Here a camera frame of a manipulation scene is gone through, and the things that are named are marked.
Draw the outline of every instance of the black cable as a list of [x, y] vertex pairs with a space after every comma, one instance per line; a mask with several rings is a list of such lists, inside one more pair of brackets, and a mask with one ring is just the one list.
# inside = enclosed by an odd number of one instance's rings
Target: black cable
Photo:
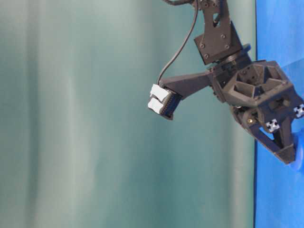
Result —
[[193, 2], [193, 0], [177, 0], [177, 1], [163, 0], [163, 1], [173, 6], [179, 6]]
[[[163, 0], [165, 1], [166, 3], [168, 4], [171, 4], [171, 3], [174, 3], [172, 1], [169, 1], [169, 0]], [[176, 3], [179, 3], [180, 5], [182, 4], [181, 2], [184, 2], [183, 4], [186, 4], [186, 0], [179, 0], [179, 1], [175, 1]], [[167, 65], [161, 70], [161, 73], [158, 77], [158, 80], [157, 80], [157, 84], [160, 83], [160, 80], [163, 76], [163, 74], [165, 73], [165, 71], [170, 67], [170, 65], [176, 60], [176, 58], [179, 56], [179, 54], [181, 53], [181, 51], [183, 50], [183, 48], [185, 47], [193, 29], [194, 29], [194, 26], [195, 26], [195, 23], [196, 23], [196, 20], [198, 18], [198, 13], [199, 13], [199, 0], [195, 0], [195, 13], [194, 13], [194, 19], [193, 19], [193, 22], [192, 22], [192, 25], [191, 25], [191, 29], [190, 31], [188, 32], [188, 34], [186, 35], [186, 38], [184, 39], [184, 42], [183, 44], [181, 45], [180, 49], [175, 53], [175, 55], [173, 56], [173, 58], [167, 63]]]

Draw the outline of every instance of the fabric backdrop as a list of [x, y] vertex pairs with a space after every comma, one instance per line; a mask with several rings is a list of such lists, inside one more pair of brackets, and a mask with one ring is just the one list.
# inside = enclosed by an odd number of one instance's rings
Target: fabric backdrop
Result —
[[[304, 2], [256, 3], [258, 59], [277, 61], [303, 98]], [[303, 118], [294, 120], [292, 131], [303, 126]], [[256, 228], [304, 227], [304, 169], [291, 169], [258, 145], [256, 170]]]
[[[255, 3], [228, 0], [255, 58]], [[0, 227], [243, 228], [254, 143], [209, 88], [147, 109], [188, 32], [160, 0], [0, 1]], [[165, 76], [202, 72], [193, 38]]]

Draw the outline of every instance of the blue backdrop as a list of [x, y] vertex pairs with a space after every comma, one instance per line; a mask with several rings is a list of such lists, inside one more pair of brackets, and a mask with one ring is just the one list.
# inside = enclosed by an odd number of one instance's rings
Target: blue backdrop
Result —
[[[256, 3], [257, 58], [277, 61], [304, 97], [304, 1]], [[295, 120], [293, 132], [303, 126]], [[304, 172], [285, 166], [260, 144], [256, 162], [256, 228], [304, 227]]]

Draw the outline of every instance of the teal backdrop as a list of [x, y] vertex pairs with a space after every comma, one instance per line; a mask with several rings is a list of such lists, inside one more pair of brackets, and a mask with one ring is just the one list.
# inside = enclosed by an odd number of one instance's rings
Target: teal backdrop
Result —
[[[255, 50], [255, 1], [228, 0]], [[207, 88], [147, 109], [188, 32], [161, 0], [0, 1], [0, 227], [253, 226], [254, 141]], [[193, 39], [165, 76], [204, 71]], [[255, 59], [255, 51], [250, 55]]]

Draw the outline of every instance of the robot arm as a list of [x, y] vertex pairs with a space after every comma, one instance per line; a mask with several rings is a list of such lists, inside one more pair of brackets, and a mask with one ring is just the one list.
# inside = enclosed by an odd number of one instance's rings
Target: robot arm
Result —
[[241, 45], [227, 0], [188, 3], [203, 11], [205, 33], [196, 37], [195, 43], [204, 64], [213, 66], [200, 74], [166, 79], [161, 79], [161, 74], [158, 85], [152, 87], [148, 107], [172, 120], [181, 100], [211, 86], [219, 101], [230, 106], [241, 127], [285, 164], [293, 162], [291, 123], [304, 116], [304, 102], [294, 85], [275, 61], [251, 61], [250, 45]]

